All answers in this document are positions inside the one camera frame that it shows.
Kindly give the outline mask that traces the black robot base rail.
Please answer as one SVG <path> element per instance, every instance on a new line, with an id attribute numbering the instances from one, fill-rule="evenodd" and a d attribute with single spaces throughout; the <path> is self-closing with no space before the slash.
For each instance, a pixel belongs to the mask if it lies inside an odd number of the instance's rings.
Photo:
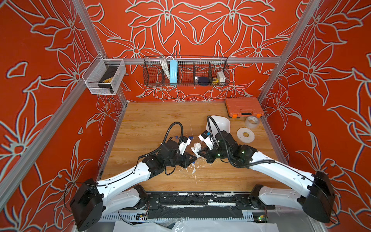
<path id="1" fill-rule="evenodd" d="M 140 208 L 116 211 L 127 222 L 167 219 L 224 220 L 257 222 L 275 206 L 264 206 L 248 192 L 152 191 Z"/>

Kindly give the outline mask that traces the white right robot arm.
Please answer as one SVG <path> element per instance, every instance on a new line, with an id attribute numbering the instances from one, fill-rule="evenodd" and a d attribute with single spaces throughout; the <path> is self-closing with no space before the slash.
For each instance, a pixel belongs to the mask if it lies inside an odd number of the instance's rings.
<path id="1" fill-rule="evenodd" d="M 248 145 L 239 145 L 233 136 L 222 131 L 212 136 L 209 131 L 199 135 L 206 144 L 198 155 L 208 163 L 215 159 L 228 159 L 235 168 L 247 168 L 263 173 L 285 184 L 289 189 L 275 189 L 256 185 L 252 203 L 256 208 L 264 206 L 286 206 L 301 209 L 311 218 L 329 223 L 333 213 L 335 192 L 328 175 L 322 171 L 315 174 L 292 168 L 276 161 Z"/>

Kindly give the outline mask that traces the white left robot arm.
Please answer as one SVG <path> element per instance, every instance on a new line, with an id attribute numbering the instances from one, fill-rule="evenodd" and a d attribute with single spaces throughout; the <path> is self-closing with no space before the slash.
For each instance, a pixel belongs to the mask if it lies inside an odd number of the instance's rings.
<path id="1" fill-rule="evenodd" d="M 197 157 L 187 153 L 186 147 L 185 143 L 169 140 L 158 152 L 140 156 L 134 167 L 114 177 L 83 182 L 69 203 L 77 230 L 89 229 L 114 211 L 144 205 L 147 194 L 140 183 L 162 174 L 167 167 L 187 168 L 196 161 Z"/>

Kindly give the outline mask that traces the white wipe tissue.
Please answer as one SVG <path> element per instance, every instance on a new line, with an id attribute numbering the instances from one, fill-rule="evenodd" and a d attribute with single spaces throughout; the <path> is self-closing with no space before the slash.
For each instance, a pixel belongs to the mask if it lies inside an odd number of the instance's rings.
<path id="1" fill-rule="evenodd" d="M 191 150 L 197 158 L 201 157 L 201 155 L 198 154 L 202 150 L 202 145 L 200 143 L 195 143 Z"/>

